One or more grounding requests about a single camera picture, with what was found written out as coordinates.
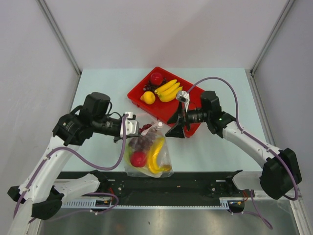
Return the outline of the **curved yellow banana bunch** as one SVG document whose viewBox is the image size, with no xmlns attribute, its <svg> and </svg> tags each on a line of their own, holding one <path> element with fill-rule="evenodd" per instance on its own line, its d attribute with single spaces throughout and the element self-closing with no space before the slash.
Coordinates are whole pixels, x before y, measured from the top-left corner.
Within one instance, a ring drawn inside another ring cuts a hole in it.
<svg viewBox="0 0 313 235">
<path fill-rule="evenodd" d="M 169 172 L 172 170 L 170 165 L 159 166 L 157 163 L 158 155 L 165 143 L 165 138 L 161 137 L 155 140 L 149 151 L 147 152 L 147 168 L 152 174 Z"/>
</svg>

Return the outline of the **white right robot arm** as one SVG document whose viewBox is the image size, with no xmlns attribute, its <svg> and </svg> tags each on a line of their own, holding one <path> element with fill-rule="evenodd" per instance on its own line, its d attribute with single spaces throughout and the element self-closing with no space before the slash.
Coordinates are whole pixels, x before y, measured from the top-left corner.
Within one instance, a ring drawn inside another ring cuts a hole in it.
<svg viewBox="0 0 313 235">
<path fill-rule="evenodd" d="M 201 106 L 189 110 L 189 94 L 178 92 L 178 108 L 168 120 L 173 127 L 166 137 L 184 138 L 185 131 L 192 124 L 206 123 L 213 135 L 218 135 L 248 154 L 262 169 L 261 172 L 238 170 L 225 184 L 230 196 L 238 196 L 244 189 L 262 190 L 272 199 L 280 199 L 295 190 L 294 200 L 298 198 L 298 184 L 302 181 L 300 168 L 294 151 L 284 150 L 263 142 L 240 127 L 237 119 L 222 110 L 219 98 L 214 91 L 200 95 Z"/>
</svg>

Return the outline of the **green celery stalk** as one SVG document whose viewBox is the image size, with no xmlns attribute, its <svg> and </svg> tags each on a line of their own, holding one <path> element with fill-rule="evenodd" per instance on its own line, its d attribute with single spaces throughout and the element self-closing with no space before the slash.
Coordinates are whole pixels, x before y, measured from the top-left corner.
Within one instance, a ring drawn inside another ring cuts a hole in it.
<svg viewBox="0 0 313 235">
<path fill-rule="evenodd" d="M 132 166 L 131 164 L 131 156 L 133 154 L 133 149 L 127 144 L 124 152 L 124 160 L 127 165 Z"/>
</svg>

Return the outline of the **red grape bunch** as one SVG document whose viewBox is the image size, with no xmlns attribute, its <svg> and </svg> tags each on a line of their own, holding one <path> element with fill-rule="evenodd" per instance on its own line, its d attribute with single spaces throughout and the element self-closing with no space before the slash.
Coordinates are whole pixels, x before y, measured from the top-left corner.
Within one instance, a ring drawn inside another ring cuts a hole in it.
<svg viewBox="0 0 313 235">
<path fill-rule="evenodd" d="M 151 124 L 145 124 L 139 129 L 140 137 L 133 137 L 130 139 L 128 146 L 132 151 L 147 152 L 154 140 L 157 138 L 157 131 L 151 128 Z"/>
</svg>

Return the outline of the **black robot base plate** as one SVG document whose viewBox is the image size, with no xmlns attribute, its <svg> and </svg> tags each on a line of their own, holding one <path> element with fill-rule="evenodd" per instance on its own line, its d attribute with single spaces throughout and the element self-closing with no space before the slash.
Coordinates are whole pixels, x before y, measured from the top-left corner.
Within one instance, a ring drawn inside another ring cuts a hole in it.
<svg viewBox="0 0 313 235">
<path fill-rule="evenodd" d="M 131 177 L 124 172 L 100 173 L 102 183 L 93 194 L 78 197 L 91 202 L 90 208 L 103 211 L 138 209 L 213 209 L 241 212 L 250 190 L 239 190 L 231 181 L 232 172 L 179 172 L 168 178 Z"/>
</svg>

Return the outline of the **red apple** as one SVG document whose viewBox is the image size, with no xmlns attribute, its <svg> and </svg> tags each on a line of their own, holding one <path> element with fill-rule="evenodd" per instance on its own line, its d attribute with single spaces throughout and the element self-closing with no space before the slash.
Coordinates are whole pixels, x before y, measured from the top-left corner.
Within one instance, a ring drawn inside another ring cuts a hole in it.
<svg viewBox="0 0 313 235">
<path fill-rule="evenodd" d="M 130 157 L 130 163 L 134 167 L 144 167 L 147 162 L 146 153 L 142 151 L 135 151 Z"/>
</svg>

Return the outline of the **clear pink-dotted zip bag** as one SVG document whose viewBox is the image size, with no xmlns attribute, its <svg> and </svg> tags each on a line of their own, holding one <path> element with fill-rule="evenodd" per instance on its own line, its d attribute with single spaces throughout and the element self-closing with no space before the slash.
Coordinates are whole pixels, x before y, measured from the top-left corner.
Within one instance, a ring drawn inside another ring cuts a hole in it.
<svg viewBox="0 0 313 235">
<path fill-rule="evenodd" d="M 167 178 L 173 175 L 171 158 L 162 133 L 164 124 L 146 113 L 136 116 L 139 137 L 127 140 L 125 172 L 131 177 Z"/>
</svg>

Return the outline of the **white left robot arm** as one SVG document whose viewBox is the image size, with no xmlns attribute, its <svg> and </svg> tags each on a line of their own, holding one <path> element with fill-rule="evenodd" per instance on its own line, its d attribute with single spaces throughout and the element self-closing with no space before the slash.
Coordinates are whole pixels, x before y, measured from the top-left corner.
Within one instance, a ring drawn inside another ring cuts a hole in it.
<svg viewBox="0 0 313 235">
<path fill-rule="evenodd" d="M 117 168 L 126 150 L 126 140 L 140 135 L 133 112 L 125 112 L 116 119 L 112 118 L 111 109 L 109 96 L 93 92 L 86 96 L 83 105 L 60 117 L 34 170 L 21 185 L 8 190 L 7 194 L 16 202 L 8 234 L 24 235 L 31 222 L 50 219 L 62 204 L 83 195 L 101 196 L 107 192 L 108 183 L 103 181 L 100 172 Z M 77 152 L 94 133 L 112 136 L 114 142 L 122 140 L 120 156 L 113 166 L 95 165 Z M 76 156 L 95 171 L 65 184 L 55 184 L 71 156 Z"/>
</svg>

